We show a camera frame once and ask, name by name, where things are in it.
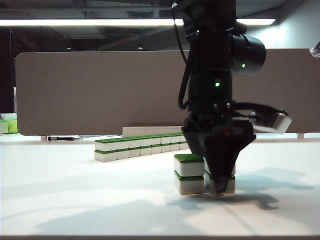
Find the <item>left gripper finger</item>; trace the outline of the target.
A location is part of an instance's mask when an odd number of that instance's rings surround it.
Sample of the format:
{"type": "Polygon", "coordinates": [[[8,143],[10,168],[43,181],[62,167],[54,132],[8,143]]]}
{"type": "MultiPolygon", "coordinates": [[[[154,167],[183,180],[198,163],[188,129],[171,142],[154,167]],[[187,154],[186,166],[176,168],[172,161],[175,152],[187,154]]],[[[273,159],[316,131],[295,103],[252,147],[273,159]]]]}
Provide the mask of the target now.
{"type": "Polygon", "coordinates": [[[189,130],[186,127],[182,127],[181,130],[191,152],[204,159],[204,169],[211,174],[212,144],[210,137],[212,133],[189,130]]]}
{"type": "Polygon", "coordinates": [[[241,150],[256,139],[254,134],[197,134],[193,152],[205,158],[215,183],[215,193],[224,194],[241,150]]]}

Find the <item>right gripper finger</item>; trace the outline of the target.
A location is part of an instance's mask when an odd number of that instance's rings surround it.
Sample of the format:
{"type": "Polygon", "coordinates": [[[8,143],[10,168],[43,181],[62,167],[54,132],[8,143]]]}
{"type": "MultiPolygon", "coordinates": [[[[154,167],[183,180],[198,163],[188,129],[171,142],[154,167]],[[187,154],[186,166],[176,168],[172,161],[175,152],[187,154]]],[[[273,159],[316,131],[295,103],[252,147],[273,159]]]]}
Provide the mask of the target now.
{"type": "Polygon", "coordinates": [[[309,53],[314,58],[319,58],[320,57],[320,42],[318,42],[314,47],[310,48],[309,53]]]}

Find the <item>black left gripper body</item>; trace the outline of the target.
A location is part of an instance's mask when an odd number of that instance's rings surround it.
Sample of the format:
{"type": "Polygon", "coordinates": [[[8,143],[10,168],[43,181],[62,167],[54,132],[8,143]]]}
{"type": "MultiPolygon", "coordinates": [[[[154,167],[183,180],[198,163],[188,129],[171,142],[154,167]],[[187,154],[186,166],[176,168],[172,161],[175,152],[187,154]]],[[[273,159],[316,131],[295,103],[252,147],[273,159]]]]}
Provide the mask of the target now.
{"type": "Polygon", "coordinates": [[[215,137],[248,137],[256,139],[253,131],[252,118],[234,109],[189,109],[189,115],[181,128],[185,139],[191,136],[215,137]]]}

